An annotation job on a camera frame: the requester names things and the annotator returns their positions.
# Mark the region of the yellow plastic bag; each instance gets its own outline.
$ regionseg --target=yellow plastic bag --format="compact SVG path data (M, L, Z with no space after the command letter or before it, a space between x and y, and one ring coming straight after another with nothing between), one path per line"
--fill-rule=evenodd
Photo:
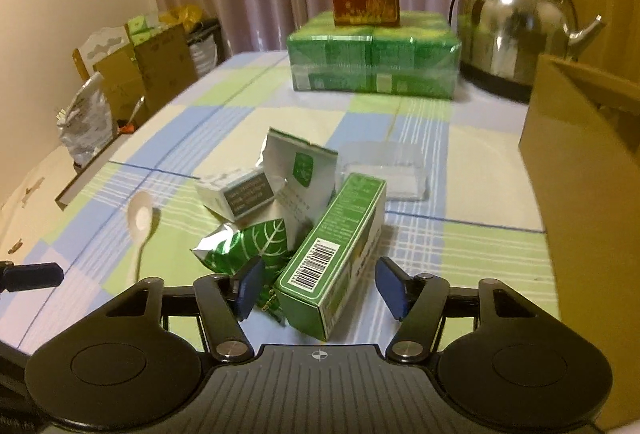
M160 14L161 23L178 24L184 27L184 31L189 33L191 28L202 19L202 8L197 5L182 5Z

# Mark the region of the spoon handle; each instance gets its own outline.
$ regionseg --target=spoon handle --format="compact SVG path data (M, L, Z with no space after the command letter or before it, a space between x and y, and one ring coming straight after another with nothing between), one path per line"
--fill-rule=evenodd
M140 264L142 261L142 245L138 245L133 251L133 259L129 263L129 271L127 272L127 288L133 286L140 280Z

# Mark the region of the kettle base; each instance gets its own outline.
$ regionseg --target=kettle base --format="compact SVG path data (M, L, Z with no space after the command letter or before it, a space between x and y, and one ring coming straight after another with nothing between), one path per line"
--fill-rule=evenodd
M460 73L469 82L498 97L526 104L531 98L531 86L491 75L462 61L460 61Z

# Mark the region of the tablecloth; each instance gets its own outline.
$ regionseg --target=tablecloth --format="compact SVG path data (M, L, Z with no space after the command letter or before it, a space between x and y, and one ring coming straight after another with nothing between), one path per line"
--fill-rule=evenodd
M558 315L552 268L536 202L518 153L526 106L460 82L453 101L295 92L286 52L242 53L214 69L148 121L25 257L56 262L56 289L0 295L0 340L27 353L125 289L133 247L126 205L140 189L161 210L143 250L141 276L188 285L209 273L190 252L219 224L194 189L209 172L255 164L268 128L333 149L348 141L416 143L429 169L429 196L388 201L378 255L409 274L431 272L453 286L495 277ZM331 342L386 347L398 324L375 289L373 263ZM194 319L172 331L199 344ZM242 327L262 343L314 343L258 310ZM470 330L447 321L445 343Z

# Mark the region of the kettle spout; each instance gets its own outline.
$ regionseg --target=kettle spout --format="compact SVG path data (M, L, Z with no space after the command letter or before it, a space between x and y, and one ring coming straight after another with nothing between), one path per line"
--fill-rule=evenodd
M601 16L596 16L586 28L579 30L578 32L567 32L569 37L569 44L567 50L567 58L576 59L578 55L584 51L584 49L591 44L591 41L600 33L600 31L607 26L607 23L602 21Z

